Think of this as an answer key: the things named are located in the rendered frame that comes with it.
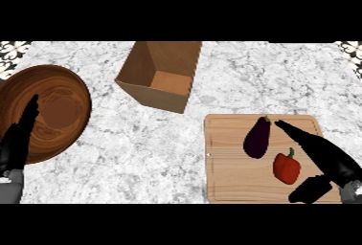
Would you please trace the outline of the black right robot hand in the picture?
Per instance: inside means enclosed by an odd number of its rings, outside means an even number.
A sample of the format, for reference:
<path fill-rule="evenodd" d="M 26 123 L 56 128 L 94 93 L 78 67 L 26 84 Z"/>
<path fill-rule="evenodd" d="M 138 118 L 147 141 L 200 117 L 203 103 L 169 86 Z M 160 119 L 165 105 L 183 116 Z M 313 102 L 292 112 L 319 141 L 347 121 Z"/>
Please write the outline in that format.
<path fill-rule="evenodd" d="M 330 183 L 341 188 L 348 182 L 362 182 L 362 167 L 348 154 L 324 138 L 313 135 L 287 122 L 277 120 L 274 125 L 298 144 L 321 174 L 308 177 L 287 195 L 290 203 L 311 204 L 330 190 Z"/>

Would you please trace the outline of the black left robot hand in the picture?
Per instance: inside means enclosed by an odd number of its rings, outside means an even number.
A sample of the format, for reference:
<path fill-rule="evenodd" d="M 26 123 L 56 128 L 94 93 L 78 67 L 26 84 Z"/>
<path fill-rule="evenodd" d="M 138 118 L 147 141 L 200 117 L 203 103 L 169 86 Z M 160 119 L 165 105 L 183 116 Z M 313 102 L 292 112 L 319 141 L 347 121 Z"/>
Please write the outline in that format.
<path fill-rule="evenodd" d="M 7 177 L 13 169 L 23 169 L 38 114 L 38 95 L 33 95 L 24 105 L 19 121 L 10 125 L 0 141 L 0 177 Z"/>

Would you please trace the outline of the red bell pepper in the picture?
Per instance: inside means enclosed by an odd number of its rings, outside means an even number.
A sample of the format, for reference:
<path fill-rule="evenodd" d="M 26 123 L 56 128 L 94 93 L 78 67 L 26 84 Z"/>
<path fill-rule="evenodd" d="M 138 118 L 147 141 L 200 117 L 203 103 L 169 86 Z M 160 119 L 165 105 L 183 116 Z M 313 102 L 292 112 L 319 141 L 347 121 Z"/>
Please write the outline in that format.
<path fill-rule="evenodd" d="M 287 154 L 279 153 L 273 161 L 274 177 L 286 184 L 292 185 L 299 175 L 301 166 L 293 159 L 293 148 L 289 148 Z"/>

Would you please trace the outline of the pale wooden cutting board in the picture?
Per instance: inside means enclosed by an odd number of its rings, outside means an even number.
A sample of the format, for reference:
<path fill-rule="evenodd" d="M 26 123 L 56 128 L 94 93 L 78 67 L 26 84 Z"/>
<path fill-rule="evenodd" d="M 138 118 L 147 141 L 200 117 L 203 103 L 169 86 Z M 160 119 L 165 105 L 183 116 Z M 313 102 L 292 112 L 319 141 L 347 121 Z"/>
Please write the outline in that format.
<path fill-rule="evenodd" d="M 203 120 L 206 194 L 211 203 L 287 203 L 287 194 L 302 181 L 320 175 L 310 157 L 274 124 L 265 154 L 249 158 L 243 141 L 262 114 L 209 114 Z M 301 172 L 292 185 L 273 175 L 273 161 L 279 153 L 293 148 Z"/>

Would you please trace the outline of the brown cardboard box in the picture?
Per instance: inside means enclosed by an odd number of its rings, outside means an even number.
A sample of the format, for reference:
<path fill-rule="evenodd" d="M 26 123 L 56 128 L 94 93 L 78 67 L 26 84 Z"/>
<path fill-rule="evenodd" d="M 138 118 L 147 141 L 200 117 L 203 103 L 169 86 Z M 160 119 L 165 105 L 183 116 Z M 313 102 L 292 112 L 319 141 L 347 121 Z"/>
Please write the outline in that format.
<path fill-rule="evenodd" d="M 137 41 L 115 83 L 140 105 L 183 113 L 200 41 Z"/>

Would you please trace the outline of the brown wooden bowl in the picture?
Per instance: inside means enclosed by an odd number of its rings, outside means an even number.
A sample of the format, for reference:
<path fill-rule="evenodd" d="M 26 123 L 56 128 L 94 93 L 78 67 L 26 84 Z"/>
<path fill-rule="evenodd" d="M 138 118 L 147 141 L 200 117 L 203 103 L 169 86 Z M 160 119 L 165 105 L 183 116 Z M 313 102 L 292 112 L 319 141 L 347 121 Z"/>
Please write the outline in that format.
<path fill-rule="evenodd" d="M 88 90 L 79 76 L 57 65 L 36 65 L 0 84 L 0 139 L 19 121 L 23 107 L 38 95 L 26 163 L 54 157 L 79 137 L 91 111 Z"/>

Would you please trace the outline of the dark purple eggplant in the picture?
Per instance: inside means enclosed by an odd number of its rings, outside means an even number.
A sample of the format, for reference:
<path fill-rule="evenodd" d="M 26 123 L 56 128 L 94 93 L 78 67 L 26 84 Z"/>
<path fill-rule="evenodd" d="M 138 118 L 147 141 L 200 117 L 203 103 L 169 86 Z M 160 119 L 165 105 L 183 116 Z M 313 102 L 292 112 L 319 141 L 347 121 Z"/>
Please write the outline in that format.
<path fill-rule="evenodd" d="M 259 117 L 243 141 L 243 151 L 248 157 L 259 159 L 268 147 L 271 122 L 265 116 Z"/>

